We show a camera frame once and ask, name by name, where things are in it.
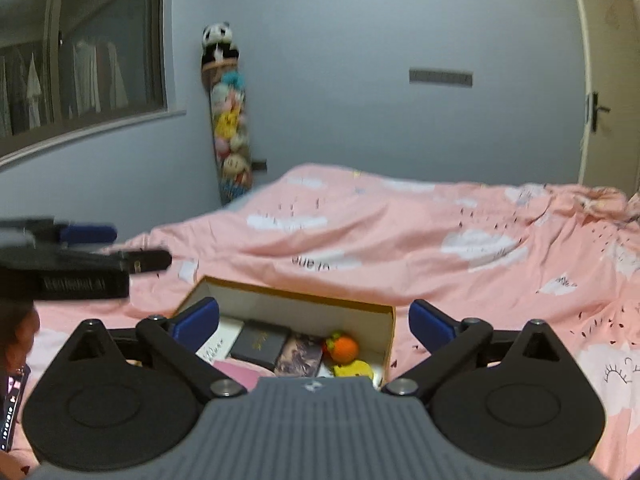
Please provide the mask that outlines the crocheted orange fruit toy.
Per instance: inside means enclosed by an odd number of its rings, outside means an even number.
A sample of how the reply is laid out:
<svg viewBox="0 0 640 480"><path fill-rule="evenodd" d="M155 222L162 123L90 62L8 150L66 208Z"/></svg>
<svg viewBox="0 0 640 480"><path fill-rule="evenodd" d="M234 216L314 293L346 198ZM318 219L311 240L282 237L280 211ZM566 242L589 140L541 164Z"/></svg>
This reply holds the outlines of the crocheted orange fruit toy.
<svg viewBox="0 0 640 480"><path fill-rule="evenodd" d="M358 358L360 348L355 338L337 330L324 340L324 352L334 363L347 365Z"/></svg>

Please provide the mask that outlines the white box with text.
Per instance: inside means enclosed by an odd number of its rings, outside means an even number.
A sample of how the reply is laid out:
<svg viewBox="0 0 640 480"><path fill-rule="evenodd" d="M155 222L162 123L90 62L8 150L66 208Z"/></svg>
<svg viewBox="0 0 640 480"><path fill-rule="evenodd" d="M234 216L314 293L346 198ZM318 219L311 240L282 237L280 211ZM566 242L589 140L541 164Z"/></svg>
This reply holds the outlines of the white box with text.
<svg viewBox="0 0 640 480"><path fill-rule="evenodd" d="M208 364L227 359L243 326L242 320L223 316L218 322L216 330L196 350L195 354Z"/></svg>

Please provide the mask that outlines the pink flat case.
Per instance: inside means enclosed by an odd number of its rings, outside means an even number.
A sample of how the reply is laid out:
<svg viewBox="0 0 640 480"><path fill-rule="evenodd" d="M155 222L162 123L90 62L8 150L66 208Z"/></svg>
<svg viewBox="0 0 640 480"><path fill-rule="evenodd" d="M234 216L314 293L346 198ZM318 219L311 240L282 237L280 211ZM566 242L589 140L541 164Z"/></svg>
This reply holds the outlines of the pink flat case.
<svg viewBox="0 0 640 480"><path fill-rule="evenodd" d="M260 378L274 377L274 373L265 367L235 359L214 361L213 367L243 386L247 391L254 390Z"/></svg>

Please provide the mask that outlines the black box gold lettering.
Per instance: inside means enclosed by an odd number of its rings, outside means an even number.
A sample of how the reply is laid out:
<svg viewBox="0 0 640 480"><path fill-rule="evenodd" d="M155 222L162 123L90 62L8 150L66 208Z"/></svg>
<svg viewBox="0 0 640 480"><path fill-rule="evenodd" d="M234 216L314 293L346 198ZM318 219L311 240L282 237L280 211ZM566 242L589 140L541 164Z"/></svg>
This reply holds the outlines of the black box gold lettering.
<svg viewBox="0 0 640 480"><path fill-rule="evenodd" d="M290 335L291 330L284 326L247 321L236 337L229 356L266 370L274 370Z"/></svg>

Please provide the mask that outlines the orange cardboard storage box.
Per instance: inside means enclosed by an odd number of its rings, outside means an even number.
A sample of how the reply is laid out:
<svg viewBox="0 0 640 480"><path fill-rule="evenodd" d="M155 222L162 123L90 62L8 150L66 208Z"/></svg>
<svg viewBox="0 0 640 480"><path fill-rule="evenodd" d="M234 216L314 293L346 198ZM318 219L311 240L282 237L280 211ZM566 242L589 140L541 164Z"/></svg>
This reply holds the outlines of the orange cardboard storage box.
<svg viewBox="0 0 640 480"><path fill-rule="evenodd" d="M212 297L227 318L282 325L294 332L328 336L341 330L360 345L360 359L374 371L375 387L388 382L396 314L390 306L289 292L206 276L184 297L178 312Z"/></svg>

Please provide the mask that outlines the smartphone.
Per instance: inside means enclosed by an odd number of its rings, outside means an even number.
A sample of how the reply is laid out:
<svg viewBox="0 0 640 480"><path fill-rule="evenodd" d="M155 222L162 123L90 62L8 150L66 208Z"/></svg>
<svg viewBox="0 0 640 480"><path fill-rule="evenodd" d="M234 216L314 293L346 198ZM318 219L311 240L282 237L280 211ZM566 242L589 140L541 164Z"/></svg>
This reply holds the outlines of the smartphone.
<svg viewBox="0 0 640 480"><path fill-rule="evenodd" d="M22 405L30 367L25 364L15 374L4 380L1 390L1 434L0 445L3 452L9 452L13 442L16 420Z"/></svg>

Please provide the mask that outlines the illustrated art card box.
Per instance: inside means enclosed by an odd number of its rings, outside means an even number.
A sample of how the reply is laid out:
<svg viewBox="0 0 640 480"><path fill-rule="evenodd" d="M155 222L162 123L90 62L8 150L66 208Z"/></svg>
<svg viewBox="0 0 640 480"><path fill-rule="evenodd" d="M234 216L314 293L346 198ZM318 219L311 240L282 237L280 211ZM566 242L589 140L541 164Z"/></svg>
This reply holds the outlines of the illustrated art card box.
<svg viewBox="0 0 640 480"><path fill-rule="evenodd" d="M321 340L303 334L288 337L273 373L278 377L314 377L322 362Z"/></svg>

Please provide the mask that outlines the pink patterned bed quilt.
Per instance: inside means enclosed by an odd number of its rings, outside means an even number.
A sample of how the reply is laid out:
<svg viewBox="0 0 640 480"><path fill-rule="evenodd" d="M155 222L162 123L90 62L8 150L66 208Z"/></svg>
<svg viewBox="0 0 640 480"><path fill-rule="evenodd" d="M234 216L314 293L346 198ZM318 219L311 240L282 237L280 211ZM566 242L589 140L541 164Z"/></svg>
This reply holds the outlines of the pink patterned bed quilt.
<svg viewBox="0 0 640 480"><path fill-rule="evenodd" d="M42 304L26 360L39 378L75 326L171 314L206 276L385 304L396 311L388 372L424 357L409 304L517 330L547 321L605 406L594 464L639 465L639 200L580 185L421 183L304 165L235 206L129 241L166 247L171 268L140 275L125 300Z"/></svg>

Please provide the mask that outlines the hanging plush toy organizer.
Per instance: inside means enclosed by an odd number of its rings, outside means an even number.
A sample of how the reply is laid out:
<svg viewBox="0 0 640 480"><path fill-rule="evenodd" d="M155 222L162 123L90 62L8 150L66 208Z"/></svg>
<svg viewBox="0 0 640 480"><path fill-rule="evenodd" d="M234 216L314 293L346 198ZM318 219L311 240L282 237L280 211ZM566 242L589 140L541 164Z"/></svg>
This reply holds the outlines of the hanging plush toy organizer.
<svg viewBox="0 0 640 480"><path fill-rule="evenodd" d="M203 84L208 91L218 190L223 205L247 194L253 186L245 84L238 67L237 58L225 58L202 67Z"/></svg>

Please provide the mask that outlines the panda plush on organizer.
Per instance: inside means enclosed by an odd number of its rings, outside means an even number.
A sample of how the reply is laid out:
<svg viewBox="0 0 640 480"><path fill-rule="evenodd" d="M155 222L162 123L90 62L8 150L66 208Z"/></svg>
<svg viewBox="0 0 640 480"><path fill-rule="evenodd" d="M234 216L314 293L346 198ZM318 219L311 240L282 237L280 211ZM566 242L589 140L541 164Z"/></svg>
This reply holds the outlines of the panda plush on organizer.
<svg viewBox="0 0 640 480"><path fill-rule="evenodd" d="M240 51L233 42L233 32L228 22L208 25L203 30L201 66L225 60L237 60Z"/></svg>

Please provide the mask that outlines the beige door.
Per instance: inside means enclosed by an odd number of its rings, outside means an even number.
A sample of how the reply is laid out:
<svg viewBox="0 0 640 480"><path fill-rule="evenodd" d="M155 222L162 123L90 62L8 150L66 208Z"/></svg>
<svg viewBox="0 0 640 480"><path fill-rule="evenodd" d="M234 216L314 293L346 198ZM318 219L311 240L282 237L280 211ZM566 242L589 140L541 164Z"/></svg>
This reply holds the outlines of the beige door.
<svg viewBox="0 0 640 480"><path fill-rule="evenodd" d="M577 0L577 5L586 76L579 182L631 196L639 187L639 0ZM611 109L600 115L596 133L588 125L593 91Z"/></svg>

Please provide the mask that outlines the window with grey frame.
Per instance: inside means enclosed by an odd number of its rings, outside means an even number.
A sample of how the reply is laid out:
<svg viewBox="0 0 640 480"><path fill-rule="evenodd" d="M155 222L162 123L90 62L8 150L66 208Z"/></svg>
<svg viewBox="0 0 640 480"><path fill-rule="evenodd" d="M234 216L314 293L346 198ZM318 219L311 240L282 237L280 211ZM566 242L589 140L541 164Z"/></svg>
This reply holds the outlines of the window with grey frame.
<svg viewBox="0 0 640 480"><path fill-rule="evenodd" d="M169 110L166 0L1 0L1 162Z"/></svg>

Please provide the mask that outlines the grey wall switch panel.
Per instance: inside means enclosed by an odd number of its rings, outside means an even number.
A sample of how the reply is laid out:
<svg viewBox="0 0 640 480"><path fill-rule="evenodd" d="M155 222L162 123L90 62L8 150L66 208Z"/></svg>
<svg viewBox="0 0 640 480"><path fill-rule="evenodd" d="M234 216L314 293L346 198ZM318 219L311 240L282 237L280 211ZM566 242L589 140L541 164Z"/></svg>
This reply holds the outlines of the grey wall switch panel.
<svg viewBox="0 0 640 480"><path fill-rule="evenodd" d="M430 68L410 68L410 84L440 84L449 87L473 87L473 74L460 70L431 70Z"/></svg>

